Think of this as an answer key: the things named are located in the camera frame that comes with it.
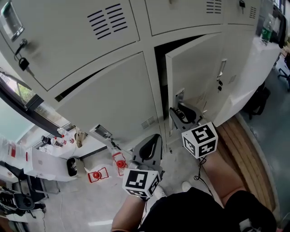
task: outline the locker vent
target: locker vent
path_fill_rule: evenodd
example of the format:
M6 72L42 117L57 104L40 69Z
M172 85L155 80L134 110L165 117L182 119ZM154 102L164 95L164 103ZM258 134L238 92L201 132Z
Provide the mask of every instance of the locker vent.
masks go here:
M121 4L109 6L87 16L97 39L127 28Z
M251 10L250 10L250 18L251 19L255 19L256 18L256 11L257 11L257 9L255 7L251 6Z
M207 14L221 14L222 0L207 0L206 10Z
M230 79L230 81L228 82L228 84L233 83L235 81L236 77L237 77L236 75L235 76L232 76L231 79Z
M153 123L155 123L155 119L154 117L151 117L150 119L148 119L149 125L152 125Z
M143 122L141 124L141 126L143 127L143 129L146 129L147 127L149 127L150 125L155 123L155 119L154 117L151 117L150 119L148 119L147 121Z
M149 126L147 121L143 122L141 125L143 129L146 129Z
M204 99L204 95L205 95L205 92L203 92L201 95L198 96L198 98L196 99L196 104L199 104L199 102Z

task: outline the white box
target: white box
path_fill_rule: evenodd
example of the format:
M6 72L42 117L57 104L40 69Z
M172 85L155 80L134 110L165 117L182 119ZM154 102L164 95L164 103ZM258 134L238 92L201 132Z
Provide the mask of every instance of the white box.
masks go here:
M182 133L184 147L196 158L217 150L218 135L211 122Z
M160 180L158 171L125 169L122 188L130 195L149 198Z
M67 160L54 157L35 148L27 150L24 173L47 180L70 181L76 179L68 174Z

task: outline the shoe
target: shoe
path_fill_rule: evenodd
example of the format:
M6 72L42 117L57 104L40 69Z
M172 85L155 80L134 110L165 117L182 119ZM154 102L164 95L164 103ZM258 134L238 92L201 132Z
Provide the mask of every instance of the shoe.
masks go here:
M192 188L192 186L191 186L190 182L185 181L182 183L181 188L182 188L182 191L185 193L185 192L189 191Z
M160 185L156 186L156 189L154 191L154 196L157 198L157 200L159 200L160 198L166 197L166 194Z
M42 208L42 212L45 213L46 212L46 206L45 204L42 204L43 208Z

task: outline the wire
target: wire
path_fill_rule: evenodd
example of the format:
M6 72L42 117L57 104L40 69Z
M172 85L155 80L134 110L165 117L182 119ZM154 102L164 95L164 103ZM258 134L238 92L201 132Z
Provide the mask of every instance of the wire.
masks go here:
M286 218L289 214L290 214L290 212L287 213L287 214L285 215L285 217L283 217L282 221L280 222L280 227L283 225L283 222L284 222L285 218Z
M205 183L205 181L200 177L200 175L201 175L201 174L200 174L201 167L202 167L203 164L205 164L206 161L207 161L207 160L206 160L204 157L202 157L201 160L199 160L199 165L198 165L198 175L197 175L197 176L194 176L194 179L195 179L195 180L199 180L201 183L203 183L203 184L208 188L209 193L210 193L211 196L213 197L213 193L212 193L212 191L209 189L209 187L208 187L208 185Z
M42 220L43 220L44 232L46 232L46 231L45 231L46 228L45 228L45 221L44 221L44 218L45 218L45 213L44 213L44 216L43 216Z
M145 215L144 215L143 218L141 219L140 226L142 226L143 219L144 219L144 218L146 217L146 215L147 215L147 202L148 202L148 201L146 201L146 203L145 203Z
M61 195L61 197L62 197L62 201L61 201L61 203L60 203L59 216L60 216L60 220L62 221L62 224L63 224L63 228L64 228L64 230L67 231L66 228L65 228L65 226L64 226L63 220L62 220L63 194L60 193L60 195Z

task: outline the wooden floor strip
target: wooden floor strip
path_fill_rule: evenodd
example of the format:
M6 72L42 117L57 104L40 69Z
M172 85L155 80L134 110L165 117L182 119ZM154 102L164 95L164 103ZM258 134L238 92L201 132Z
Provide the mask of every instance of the wooden floor strip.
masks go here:
M259 182L259 179L257 177L257 174L253 168L252 165L252 160L249 159L246 151L243 149L243 146L241 145L240 141L237 138L237 133L234 133L234 131L231 129L230 125L228 122L223 123L223 128L225 129L225 131L227 132L227 134L229 135L229 137L231 138L233 144L235 145L241 159L244 162L244 165L246 167L246 169L248 170L251 179L255 185L256 191L258 193L258 199L260 200L260 202L264 205L267 206L266 204L266 200L265 200L265 196L261 187L261 183Z
M269 208L271 211L273 211L276 208L276 203L275 203L275 199L274 199L274 194L273 194L273 190L271 187L271 183L269 181L269 177L267 175L267 172L265 170L265 167L253 145L253 143L251 142L250 138L248 137L248 135L246 134L245 130L243 129L243 127L241 126L241 124L239 123L239 121L236 119L236 117L233 117L230 119L230 121L232 123L235 124L235 126L238 128L239 130L239 134L241 135L241 137L243 138L246 146L248 147L248 149L251 151L251 154L253 156L253 158L256 161L256 164L258 166L259 172L262 176L262 180L264 182L264 186L267 190L267 195L268 195L268 200L266 199L266 201L270 201L270 205L271 207Z
M224 128L222 126L219 126L217 128L217 131L219 132L221 138L223 139L223 141L225 142L225 144L227 145L228 149L230 150L230 152L232 153L233 157L235 158L237 165L239 167L239 169L241 170L241 173L243 174L246 183L249 187L250 192L257 198L259 199L258 196L258 192L255 188L254 182L251 178L251 175L248 171L248 169L245 166L245 163L243 161L243 159L241 158L239 152L237 151L235 145L233 144L231 138L229 137L229 135L227 134L227 132L224 130Z

